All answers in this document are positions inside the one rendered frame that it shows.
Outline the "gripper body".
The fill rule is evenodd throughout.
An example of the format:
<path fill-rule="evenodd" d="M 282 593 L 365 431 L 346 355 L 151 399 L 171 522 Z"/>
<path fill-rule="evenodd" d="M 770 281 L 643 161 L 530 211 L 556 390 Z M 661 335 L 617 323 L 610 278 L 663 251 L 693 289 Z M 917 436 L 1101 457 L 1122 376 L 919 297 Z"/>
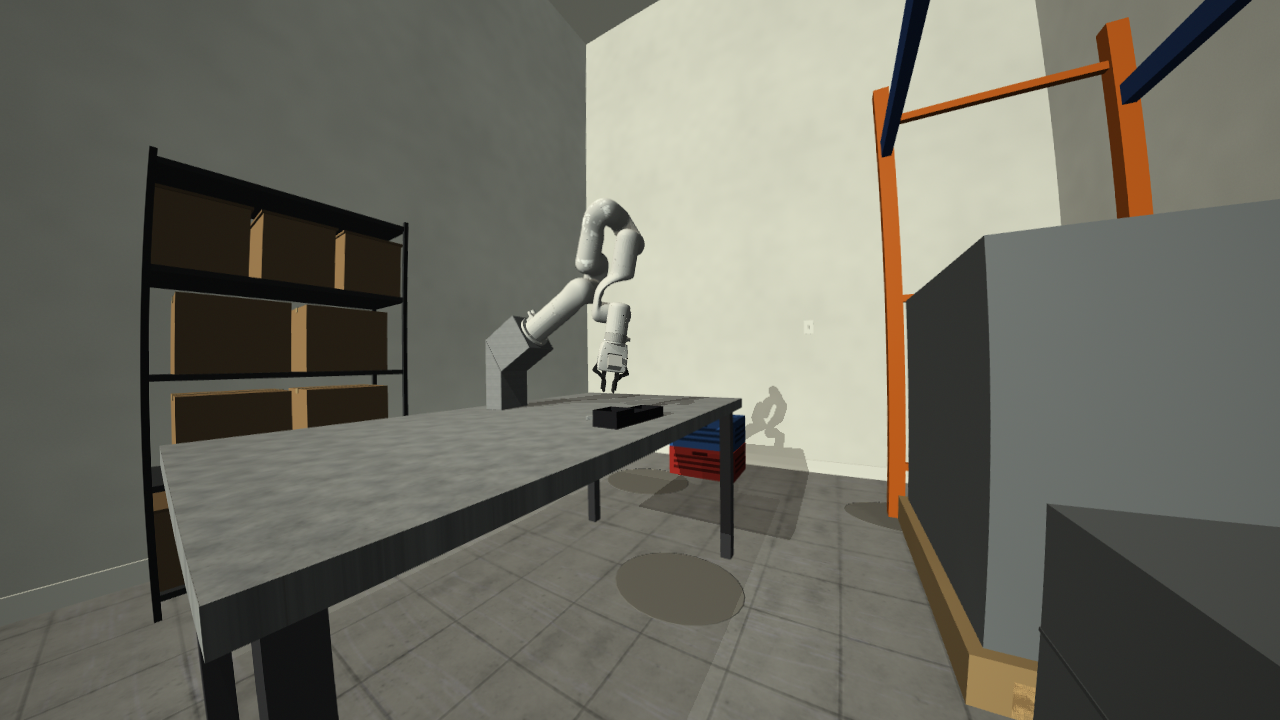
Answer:
<path fill-rule="evenodd" d="M 621 368 L 620 372 L 607 369 L 607 357 L 608 357 L 608 354 L 620 354 L 620 355 L 622 355 L 622 368 Z M 625 373 L 626 368 L 627 368 L 627 357 L 628 357 L 628 347 L 627 347 L 626 343 L 612 342 L 612 341 L 605 341 L 604 340 L 604 342 L 602 341 L 602 345 L 600 345 L 600 348 L 599 348 L 599 352 L 598 352 L 596 368 L 599 370 L 602 370 L 602 372 Z"/>

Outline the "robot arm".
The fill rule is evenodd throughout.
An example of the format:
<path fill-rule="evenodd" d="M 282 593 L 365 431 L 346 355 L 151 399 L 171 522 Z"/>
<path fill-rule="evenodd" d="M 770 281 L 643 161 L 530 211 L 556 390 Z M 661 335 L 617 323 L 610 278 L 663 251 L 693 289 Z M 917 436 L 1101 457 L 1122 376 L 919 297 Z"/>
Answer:
<path fill-rule="evenodd" d="M 616 238 L 609 275 L 609 263 L 602 252 L 605 225 L 614 232 L 614 236 L 622 229 L 632 229 L 620 232 L 618 238 Z M 529 311 L 529 319 L 521 322 L 524 334 L 534 345 L 547 345 L 548 340 L 545 337 L 563 325 L 564 322 L 568 322 L 585 304 L 593 304 L 593 320 L 605 323 L 604 340 L 620 343 L 630 342 L 631 338 L 627 337 L 628 322 L 631 319 L 630 306 L 618 302 L 609 305 L 602 302 L 602 297 L 608 286 L 634 279 L 637 255 L 643 252 L 644 247 L 643 234 L 640 234 L 625 208 L 621 208 L 612 199 L 594 201 L 582 217 L 582 229 L 576 256 L 576 268 L 582 274 L 588 273 L 588 275 L 570 281 L 564 290 L 538 314 L 535 310 Z M 585 278 L 589 279 L 586 281 Z"/>

